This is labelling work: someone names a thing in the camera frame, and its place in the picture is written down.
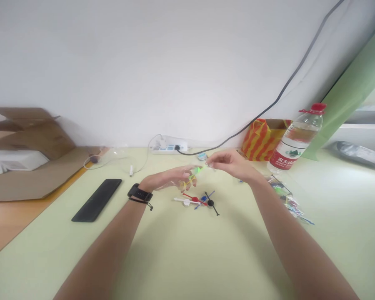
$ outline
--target wooden floor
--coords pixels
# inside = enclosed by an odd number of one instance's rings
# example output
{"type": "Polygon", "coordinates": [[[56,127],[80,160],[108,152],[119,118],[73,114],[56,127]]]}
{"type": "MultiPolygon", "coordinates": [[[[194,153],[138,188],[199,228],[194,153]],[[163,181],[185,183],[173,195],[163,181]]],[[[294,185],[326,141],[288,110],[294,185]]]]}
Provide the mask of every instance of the wooden floor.
{"type": "Polygon", "coordinates": [[[80,169],[44,199],[0,202],[0,251],[86,171],[80,169]]]}

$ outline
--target green panel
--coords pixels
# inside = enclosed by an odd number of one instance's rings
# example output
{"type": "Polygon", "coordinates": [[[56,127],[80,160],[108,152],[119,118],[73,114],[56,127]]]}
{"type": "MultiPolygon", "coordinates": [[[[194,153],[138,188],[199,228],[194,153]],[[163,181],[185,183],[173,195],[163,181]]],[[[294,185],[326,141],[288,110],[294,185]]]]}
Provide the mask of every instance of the green panel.
{"type": "Polygon", "coordinates": [[[326,95],[321,131],[302,157],[317,160],[321,148],[375,89],[375,34],[326,95]]]}

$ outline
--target black bracelet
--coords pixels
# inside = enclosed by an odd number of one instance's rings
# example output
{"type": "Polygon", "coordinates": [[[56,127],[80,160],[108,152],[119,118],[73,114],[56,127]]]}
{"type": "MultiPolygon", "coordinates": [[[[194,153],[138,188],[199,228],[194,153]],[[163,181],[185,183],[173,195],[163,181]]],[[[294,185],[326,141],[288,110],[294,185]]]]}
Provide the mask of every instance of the black bracelet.
{"type": "Polygon", "coordinates": [[[139,203],[143,203],[143,204],[147,204],[149,207],[150,207],[150,211],[153,210],[153,206],[147,202],[147,201],[142,201],[142,200],[138,200],[138,199],[133,199],[132,197],[129,197],[129,200],[132,200],[132,201],[135,201],[135,202],[139,202],[139,203]]]}

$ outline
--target light green desk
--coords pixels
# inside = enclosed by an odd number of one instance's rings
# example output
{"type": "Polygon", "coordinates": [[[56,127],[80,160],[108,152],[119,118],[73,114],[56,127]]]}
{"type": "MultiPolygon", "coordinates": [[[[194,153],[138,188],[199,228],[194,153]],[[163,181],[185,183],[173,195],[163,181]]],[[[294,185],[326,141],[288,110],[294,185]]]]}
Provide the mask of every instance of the light green desk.
{"type": "MultiPolygon", "coordinates": [[[[146,149],[129,149],[142,163],[146,149]]],[[[132,178],[118,162],[86,172],[0,252],[0,299],[52,299],[77,261],[127,201],[132,184],[195,157],[150,155],[132,178]],[[94,223],[71,218],[106,178],[124,181],[94,223]]],[[[265,163],[254,163],[266,171],[265,163]]],[[[203,172],[189,194],[212,199],[194,210],[172,201],[175,187],[155,193],[115,289],[114,299],[292,299],[247,184],[222,171],[203,172]]],[[[361,299],[375,299],[375,170],[321,152],[280,176],[306,216],[306,226],[361,299]]]]}

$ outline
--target red label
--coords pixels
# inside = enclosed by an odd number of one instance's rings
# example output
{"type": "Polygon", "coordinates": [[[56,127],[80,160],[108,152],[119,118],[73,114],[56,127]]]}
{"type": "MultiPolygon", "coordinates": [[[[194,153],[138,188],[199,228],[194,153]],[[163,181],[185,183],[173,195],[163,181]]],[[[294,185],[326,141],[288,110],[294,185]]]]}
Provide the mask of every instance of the red label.
{"type": "Polygon", "coordinates": [[[274,151],[274,154],[272,154],[272,157],[270,159],[270,163],[281,170],[288,170],[292,167],[292,165],[297,161],[296,159],[290,159],[282,154],[280,154],[277,150],[274,151]]]}

